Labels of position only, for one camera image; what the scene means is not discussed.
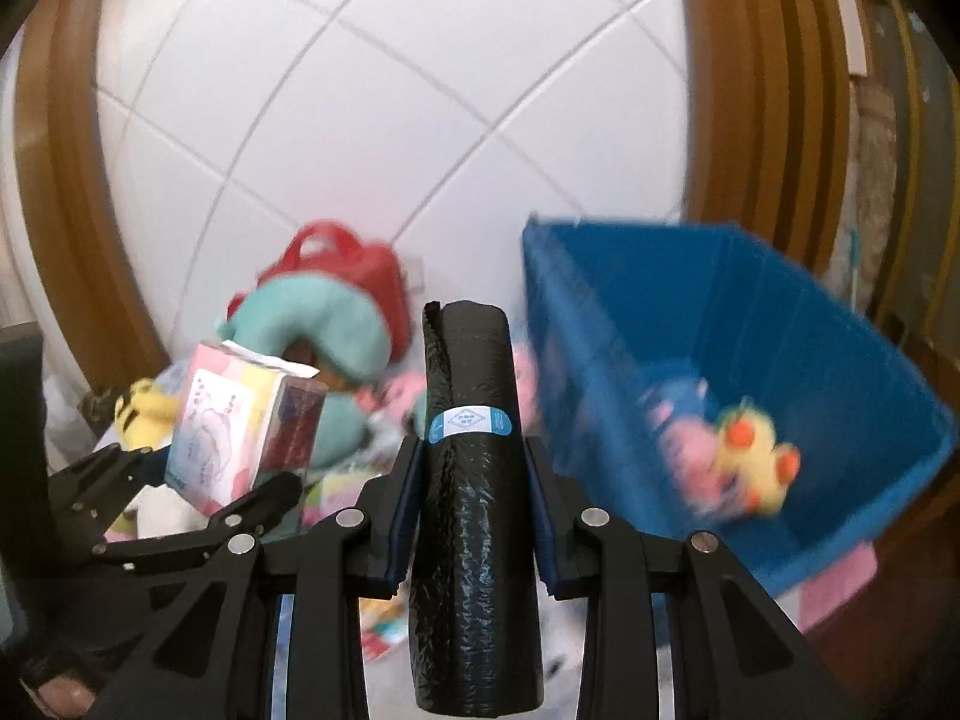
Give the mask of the person hand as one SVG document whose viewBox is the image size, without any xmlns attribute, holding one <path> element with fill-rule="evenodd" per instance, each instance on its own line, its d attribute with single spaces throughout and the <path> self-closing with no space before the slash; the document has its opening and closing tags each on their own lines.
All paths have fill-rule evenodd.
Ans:
<svg viewBox="0 0 960 720">
<path fill-rule="evenodd" d="M 20 683 L 47 718 L 85 718 L 98 699 L 76 674 L 57 674 L 42 683 L 21 676 Z"/>
</svg>

